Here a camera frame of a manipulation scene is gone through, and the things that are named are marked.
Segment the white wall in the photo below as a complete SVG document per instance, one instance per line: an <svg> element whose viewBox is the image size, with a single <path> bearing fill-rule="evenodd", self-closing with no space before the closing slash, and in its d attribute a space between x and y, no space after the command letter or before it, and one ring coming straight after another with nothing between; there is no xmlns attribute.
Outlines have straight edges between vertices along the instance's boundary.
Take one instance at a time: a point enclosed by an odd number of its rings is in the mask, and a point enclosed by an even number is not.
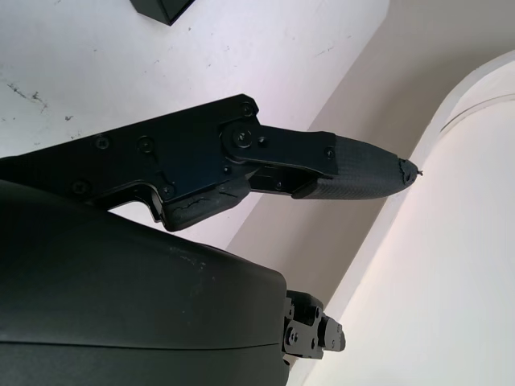
<svg viewBox="0 0 515 386"><path fill-rule="evenodd" d="M306 385L515 384L513 127L506 102L438 143Z"/></svg>
<svg viewBox="0 0 515 386"><path fill-rule="evenodd" d="M0 157L239 93L262 123L306 130L388 4L197 0L168 27L130 0L1 0ZM259 197L180 235L224 248ZM117 213L155 227L141 207Z"/></svg>

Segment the bolt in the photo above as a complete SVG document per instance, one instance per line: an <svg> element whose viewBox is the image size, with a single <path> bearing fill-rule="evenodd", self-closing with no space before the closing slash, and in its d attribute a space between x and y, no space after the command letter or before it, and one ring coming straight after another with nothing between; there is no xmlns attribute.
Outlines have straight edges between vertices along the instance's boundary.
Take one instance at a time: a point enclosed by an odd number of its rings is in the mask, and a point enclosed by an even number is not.
<svg viewBox="0 0 515 386"><path fill-rule="evenodd" d="M257 140L257 144L260 146L260 147L267 147L268 146L268 139L266 137L260 137L258 140Z"/></svg>
<svg viewBox="0 0 515 386"><path fill-rule="evenodd" d="M154 151L154 141L149 137L142 137L138 139L138 149L144 154L149 154Z"/></svg>
<svg viewBox="0 0 515 386"><path fill-rule="evenodd" d="M89 190L89 184L85 181L78 180L72 184L72 192L76 195L83 195Z"/></svg>
<svg viewBox="0 0 515 386"><path fill-rule="evenodd" d="M97 137L95 139L95 146L100 150L105 150L109 147L110 141L107 137Z"/></svg>
<svg viewBox="0 0 515 386"><path fill-rule="evenodd" d="M335 150L332 147L328 147L325 150L325 156L329 159L333 159L335 157Z"/></svg>
<svg viewBox="0 0 515 386"><path fill-rule="evenodd" d="M243 115L246 117L252 117L254 115L254 107L252 107L249 102L242 104L241 109L243 110Z"/></svg>
<svg viewBox="0 0 515 386"><path fill-rule="evenodd" d="M286 344L288 346L293 346L298 339L299 335L297 334L297 331L295 331L295 328L290 327L286 332Z"/></svg>
<svg viewBox="0 0 515 386"><path fill-rule="evenodd" d="M159 193L163 199L171 199L174 196L175 189L174 187L165 185L159 189Z"/></svg>
<svg viewBox="0 0 515 386"><path fill-rule="evenodd" d="M236 146L246 149L252 145L252 134L248 130L234 130L233 141Z"/></svg>

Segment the textured gripper pad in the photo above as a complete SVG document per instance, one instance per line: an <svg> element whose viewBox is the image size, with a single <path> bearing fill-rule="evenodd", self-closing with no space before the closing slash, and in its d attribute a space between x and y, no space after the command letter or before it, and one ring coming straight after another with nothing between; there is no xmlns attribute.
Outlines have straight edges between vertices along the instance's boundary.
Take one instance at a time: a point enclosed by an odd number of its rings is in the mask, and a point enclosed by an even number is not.
<svg viewBox="0 0 515 386"><path fill-rule="evenodd" d="M298 189L294 199L377 199L398 193L417 178L410 161L365 142L336 137L338 175Z"/></svg>

